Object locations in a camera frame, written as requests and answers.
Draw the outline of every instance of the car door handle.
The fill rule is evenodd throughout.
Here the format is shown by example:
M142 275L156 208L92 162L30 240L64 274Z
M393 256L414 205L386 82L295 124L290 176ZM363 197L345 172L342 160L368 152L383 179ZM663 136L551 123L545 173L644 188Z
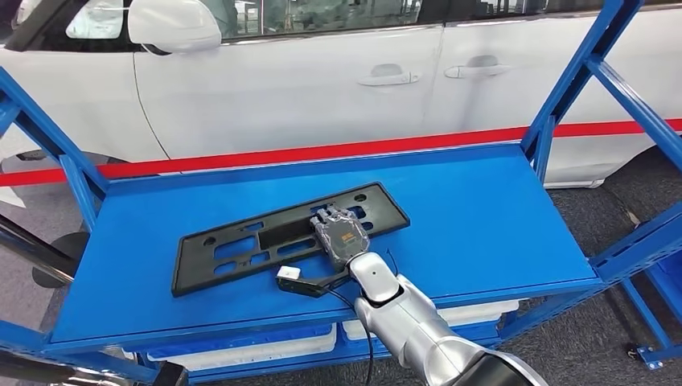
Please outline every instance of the car door handle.
M398 64L379 64L374 66L370 76L358 79L358 84L363 86L392 86L398 84L410 84L421 79L417 72L404 72Z
M510 66L505 66L503 64L497 64L491 67L454 66L445 70L445 76L453 79L484 78L505 73L510 69Z
M509 71L511 66L500 64L495 55L477 55L462 66L453 66L444 71L445 76L453 79L483 78L496 76Z

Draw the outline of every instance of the black cable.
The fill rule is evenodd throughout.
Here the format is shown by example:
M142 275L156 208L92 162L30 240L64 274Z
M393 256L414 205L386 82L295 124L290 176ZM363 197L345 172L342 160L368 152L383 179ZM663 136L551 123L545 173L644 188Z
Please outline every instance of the black cable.
M346 303L351 310L355 310L353 303L351 303L351 301L346 299L343 295L339 294L333 289L328 289L326 287L322 288L324 288L324 290L326 290L329 294L336 296L341 302ZM369 386L370 382L372 382L372 369L374 368L374 347L372 346L372 336L370 335L367 326L365 326L364 324L362 326L364 328L365 334L367 334L367 345L369 346L369 365L367 368L367 378L364 381L364 385Z
M396 268L396 272L394 272L393 274L398 276L398 264L396 263L396 259L393 258L393 254L391 253L391 250L386 248L386 254L391 257L391 261L393 262L393 267Z

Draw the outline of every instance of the blue metal shelf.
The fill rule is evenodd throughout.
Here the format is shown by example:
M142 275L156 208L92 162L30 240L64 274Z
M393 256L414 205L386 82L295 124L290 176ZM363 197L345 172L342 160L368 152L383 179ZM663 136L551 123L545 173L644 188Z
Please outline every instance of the blue metal shelf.
M150 383L155 369L95 351L350 319L335 298L279 291L272 272L173 298L175 254L185 234L375 181L412 224L377 237L373 249L384 256L390 250L401 273L438 306L551 295L506 318L491 345L651 267L682 250L682 203L588 261L542 188L554 128L591 76L682 170L682 139L604 61L642 3L605 1L521 143L467 149L112 182L0 69L0 133L14 122L62 165L92 233L55 330L43 335L0 322L0 348ZM102 201L99 212L93 198ZM300 265L311 276L329 269L322 258ZM340 291L358 294L353 284ZM112 312L124 316L103 317ZM365 351L340 343L327 356L197 372L192 379L343 363L366 358Z
M599 283L517 145L155 177L111 183L46 349L140 347L146 339L354 318L337 298L278 290L273 272L181 298L171 295L171 279L183 235L374 181L412 224L377 237L372 249L390 249L400 272L439 306ZM536 224L543 226L527 232ZM333 272L323 258L299 266L310 277ZM107 275L115 285L102 280ZM353 298L359 288L340 292ZM126 318L101 320L112 308Z
M682 251L673 251L671 256L652 265L644 272L670 311L675 315L677 321L682 324ZM651 346L637 347L637 354L642 358L647 368L650 370L661 368L664 365L664 360L682 356L682 343L674 344L671 341L630 279L624 280L622 287L659 343L656 349Z

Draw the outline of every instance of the car door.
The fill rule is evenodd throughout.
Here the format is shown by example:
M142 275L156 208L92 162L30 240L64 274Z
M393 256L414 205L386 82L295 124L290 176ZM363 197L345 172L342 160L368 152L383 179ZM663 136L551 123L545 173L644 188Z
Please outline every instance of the car door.
M601 0L507 0L450 14L425 127L462 132L528 126L594 22L597 13L586 11L601 5ZM645 6L607 57L666 118L682 115L675 70L682 65L682 51L667 32L682 20L681 12ZM617 135L555 138L549 186L594 186L652 145L643 134L619 133L613 125L618 121L631 117L592 79L562 123L588 123L583 132Z
M134 56L142 105L172 158L420 133L442 0L203 0L223 43Z
M127 162L161 159L135 86L127 5L25 0L18 28L0 46L0 65L83 151ZM14 125L0 139L0 158L36 149Z

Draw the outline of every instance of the robotic arm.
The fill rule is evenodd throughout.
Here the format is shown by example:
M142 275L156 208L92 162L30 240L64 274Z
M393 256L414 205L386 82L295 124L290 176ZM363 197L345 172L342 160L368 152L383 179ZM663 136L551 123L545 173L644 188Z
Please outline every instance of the robotic arm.
M359 320L404 368L429 386L547 386L514 355L488 350L457 336L414 284L394 275L368 252L369 238L355 214L337 207L311 219L337 269L348 269L362 288L355 300Z

